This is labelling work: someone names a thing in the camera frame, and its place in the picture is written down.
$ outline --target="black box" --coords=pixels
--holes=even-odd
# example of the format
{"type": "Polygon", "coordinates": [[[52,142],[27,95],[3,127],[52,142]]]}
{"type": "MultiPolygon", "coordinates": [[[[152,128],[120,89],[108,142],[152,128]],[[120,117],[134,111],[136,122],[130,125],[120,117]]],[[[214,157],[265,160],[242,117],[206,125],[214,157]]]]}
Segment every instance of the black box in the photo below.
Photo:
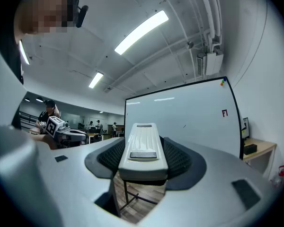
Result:
{"type": "Polygon", "coordinates": [[[249,155],[251,153],[255,153],[257,151],[257,145],[251,144],[249,146],[244,146],[244,154],[249,155]]]}

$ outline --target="person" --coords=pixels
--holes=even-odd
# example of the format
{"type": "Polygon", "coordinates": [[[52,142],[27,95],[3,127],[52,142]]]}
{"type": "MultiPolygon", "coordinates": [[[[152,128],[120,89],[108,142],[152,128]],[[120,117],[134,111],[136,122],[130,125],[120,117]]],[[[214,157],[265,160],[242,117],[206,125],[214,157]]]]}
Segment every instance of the person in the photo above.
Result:
{"type": "Polygon", "coordinates": [[[90,123],[87,125],[87,129],[90,130],[91,127],[94,127],[94,124],[92,121],[90,121],[90,123]]]}
{"type": "Polygon", "coordinates": [[[97,129],[100,129],[100,134],[103,134],[103,125],[100,123],[100,120],[98,120],[97,122],[97,129]]]}
{"type": "Polygon", "coordinates": [[[116,137],[116,132],[117,132],[117,126],[116,126],[116,122],[114,122],[114,124],[113,124],[113,138],[116,137]]]}
{"type": "Polygon", "coordinates": [[[37,128],[40,127],[40,124],[39,124],[40,122],[47,122],[49,117],[56,116],[56,117],[59,118],[59,116],[60,116],[60,112],[58,110],[58,107],[57,107],[55,101],[46,100],[46,101],[44,101],[44,103],[46,104],[46,108],[45,108],[45,111],[40,113],[40,116],[38,117],[38,120],[36,121],[37,128]]]}
{"type": "MultiPolygon", "coordinates": [[[[19,42],[25,34],[36,35],[51,32],[54,28],[73,26],[78,17],[79,0],[9,0],[9,10],[1,11],[0,53],[15,76],[23,84],[19,42]]],[[[21,129],[19,109],[12,125],[21,129]]],[[[32,135],[55,148],[48,135],[32,135]]]]}

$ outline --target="wooden floor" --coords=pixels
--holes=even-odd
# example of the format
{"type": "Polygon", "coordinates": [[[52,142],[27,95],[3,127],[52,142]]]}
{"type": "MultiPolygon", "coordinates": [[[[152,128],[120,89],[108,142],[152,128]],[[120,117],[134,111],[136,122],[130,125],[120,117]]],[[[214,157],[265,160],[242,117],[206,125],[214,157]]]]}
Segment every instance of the wooden floor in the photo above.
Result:
{"type": "MultiPolygon", "coordinates": [[[[124,193],[124,183],[119,176],[119,172],[114,177],[115,192],[119,208],[126,204],[124,193]]],[[[133,194],[139,193],[139,196],[149,199],[151,201],[159,202],[164,196],[165,186],[146,186],[134,183],[127,183],[127,190],[133,194]]],[[[120,211],[121,218],[133,224],[138,223],[144,218],[153,208],[155,204],[145,202],[141,199],[133,200],[128,206],[120,211]]]]}

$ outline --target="desk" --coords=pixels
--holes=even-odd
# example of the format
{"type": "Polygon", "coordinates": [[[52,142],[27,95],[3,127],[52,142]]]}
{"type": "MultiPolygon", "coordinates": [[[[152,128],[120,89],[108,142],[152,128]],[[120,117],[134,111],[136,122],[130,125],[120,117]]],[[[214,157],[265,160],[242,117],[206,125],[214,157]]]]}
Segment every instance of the desk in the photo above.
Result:
{"type": "Polygon", "coordinates": [[[90,139],[94,138],[95,135],[97,135],[98,133],[87,133],[87,135],[89,136],[89,140],[88,140],[88,144],[90,144],[90,139]]]}
{"type": "Polygon", "coordinates": [[[263,173],[263,176],[265,178],[268,178],[270,171],[271,171],[272,164],[273,164],[274,156],[275,156],[276,143],[267,142],[267,141],[263,141],[263,140],[256,140],[256,139],[247,139],[245,141],[245,146],[248,146],[248,145],[251,145],[251,144],[257,145],[257,151],[255,153],[251,153],[249,155],[244,154],[243,155],[243,161],[249,161],[251,159],[257,158],[257,157],[271,151],[271,155],[270,155],[270,158],[269,158],[267,168],[266,168],[265,172],[263,173]]]}
{"type": "Polygon", "coordinates": [[[39,134],[39,129],[38,128],[29,129],[29,133],[30,134],[39,134]]]}

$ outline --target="whiteboard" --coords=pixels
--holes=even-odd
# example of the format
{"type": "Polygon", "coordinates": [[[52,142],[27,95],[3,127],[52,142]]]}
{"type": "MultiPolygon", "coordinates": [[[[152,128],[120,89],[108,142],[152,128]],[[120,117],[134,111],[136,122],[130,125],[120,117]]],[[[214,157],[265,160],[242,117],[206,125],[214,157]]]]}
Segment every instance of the whiteboard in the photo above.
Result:
{"type": "Polygon", "coordinates": [[[155,123],[162,137],[194,142],[242,159],[239,110],[228,80],[221,86],[222,79],[126,99],[125,140],[134,123],[155,123]]]}

